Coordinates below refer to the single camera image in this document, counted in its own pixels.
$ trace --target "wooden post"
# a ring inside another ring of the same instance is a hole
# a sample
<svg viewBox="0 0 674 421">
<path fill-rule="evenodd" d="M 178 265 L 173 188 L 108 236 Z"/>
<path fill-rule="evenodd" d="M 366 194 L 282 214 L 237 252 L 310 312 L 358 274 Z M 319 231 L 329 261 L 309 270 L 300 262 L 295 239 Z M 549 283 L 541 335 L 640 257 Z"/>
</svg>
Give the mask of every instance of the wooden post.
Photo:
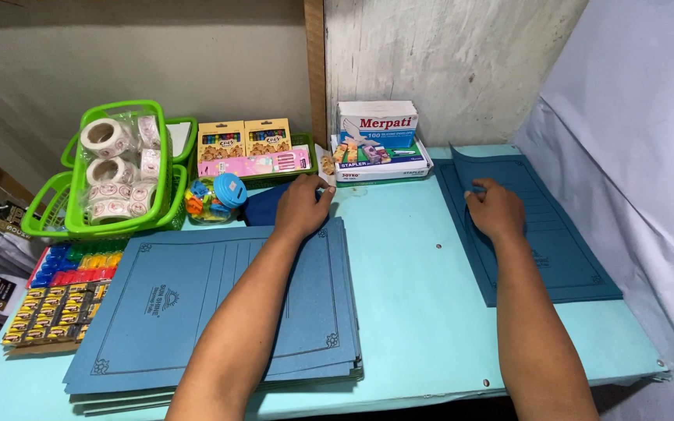
<svg viewBox="0 0 674 421">
<path fill-rule="evenodd" d="M 309 95 L 314 142 L 326 149 L 326 76 L 324 71 L 324 1 L 303 0 L 305 44 L 309 61 Z"/>
</svg>

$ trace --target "white cloth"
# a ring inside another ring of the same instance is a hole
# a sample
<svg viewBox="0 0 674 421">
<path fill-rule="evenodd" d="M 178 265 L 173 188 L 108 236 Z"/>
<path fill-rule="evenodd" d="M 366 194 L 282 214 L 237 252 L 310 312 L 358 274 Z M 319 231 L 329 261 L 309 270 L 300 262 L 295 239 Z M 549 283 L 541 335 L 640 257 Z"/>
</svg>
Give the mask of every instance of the white cloth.
<svg viewBox="0 0 674 421">
<path fill-rule="evenodd" d="M 513 142 L 674 378 L 674 2 L 592 0 Z M 604 419 L 674 419 L 674 379 Z"/>
</svg>

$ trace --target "crayon box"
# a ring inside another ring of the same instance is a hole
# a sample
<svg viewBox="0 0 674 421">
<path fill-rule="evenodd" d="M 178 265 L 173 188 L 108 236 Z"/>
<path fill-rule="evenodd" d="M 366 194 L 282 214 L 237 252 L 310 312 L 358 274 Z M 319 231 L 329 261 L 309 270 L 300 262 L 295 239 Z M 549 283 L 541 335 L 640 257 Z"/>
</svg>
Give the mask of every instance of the crayon box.
<svg viewBox="0 0 674 421">
<path fill-rule="evenodd" d="M 246 155 L 274 154 L 292 148 L 287 119 L 251 120 L 246 127 Z"/>
<path fill-rule="evenodd" d="M 246 156 L 243 121 L 201 123 L 197 134 L 197 161 Z"/>
</svg>

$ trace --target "sticker roll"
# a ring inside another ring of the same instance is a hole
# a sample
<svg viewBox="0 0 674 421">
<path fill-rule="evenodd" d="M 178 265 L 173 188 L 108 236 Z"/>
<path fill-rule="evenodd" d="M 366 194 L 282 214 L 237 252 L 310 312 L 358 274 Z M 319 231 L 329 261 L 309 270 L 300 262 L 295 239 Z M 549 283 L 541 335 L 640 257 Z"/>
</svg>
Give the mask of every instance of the sticker roll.
<svg viewBox="0 0 674 421">
<path fill-rule="evenodd" d="M 82 148 L 101 158 L 113 158 L 135 149 L 131 130 L 114 119 L 97 119 L 80 133 Z"/>
<path fill-rule="evenodd" d="M 112 198 L 95 202 L 90 206 L 90 225 L 117 223 L 131 218 L 128 200 Z"/>
<path fill-rule="evenodd" d="M 87 178 L 90 186 L 110 181 L 132 184 L 136 178 L 137 166 L 122 158 L 96 159 L 88 166 Z"/>
<path fill-rule="evenodd" d="M 139 137 L 142 138 L 142 147 L 160 150 L 160 131 L 154 115 L 143 115 L 137 119 Z"/>
<path fill-rule="evenodd" d="M 139 163 L 139 179 L 142 181 L 157 180 L 160 174 L 160 151 L 142 149 L 142 160 Z"/>
<path fill-rule="evenodd" d="M 132 187 L 128 184 L 114 183 L 112 181 L 104 181 L 100 184 L 95 184 L 90 187 L 88 193 L 88 203 L 90 205 L 115 198 L 118 200 L 129 200 L 132 196 Z"/>
<path fill-rule="evenodd" d="M 140 183 L 132 189 L 132 197 L 129 199 L 129 212 L 134 216 L 142 216 L 152 208 L 155 203 L 155 190 L 157 183 Z"/>
</svg>

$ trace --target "light blue table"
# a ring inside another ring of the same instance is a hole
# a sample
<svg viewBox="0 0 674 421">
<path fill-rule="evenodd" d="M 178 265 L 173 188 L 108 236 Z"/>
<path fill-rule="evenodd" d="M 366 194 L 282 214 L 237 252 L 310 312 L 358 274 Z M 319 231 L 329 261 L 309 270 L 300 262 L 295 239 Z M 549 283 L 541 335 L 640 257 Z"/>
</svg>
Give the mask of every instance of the light blue table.
<svg viewBox="0 0 674 421">
<path fill-rule="evenodd" d="M 518 153 L 510 145 L 460 150 L 474 156 Z M 449 152 L 432 149 L 431 156 L 449 157 Z M 248 418 L 387 410 L 505 394 L 496 310 L 483 303 L 435 177 L 342 188 L 334 202 L 334 215 L 344 218 L 348 234 L 365 379 L 354 387 L 256 394 Z M 184 227 L 193 228 L 188 222 Z M 573 302 L 556 309 L 592 386 L 665 371 L 623 301 Z M 71 360 L 72 354 L 5 358 L 0 346 L 0 420 L 84 419 L 73 413 L 61 383 Z M 165 410 L 92 419 L 162 419 Z"/>
</svg>

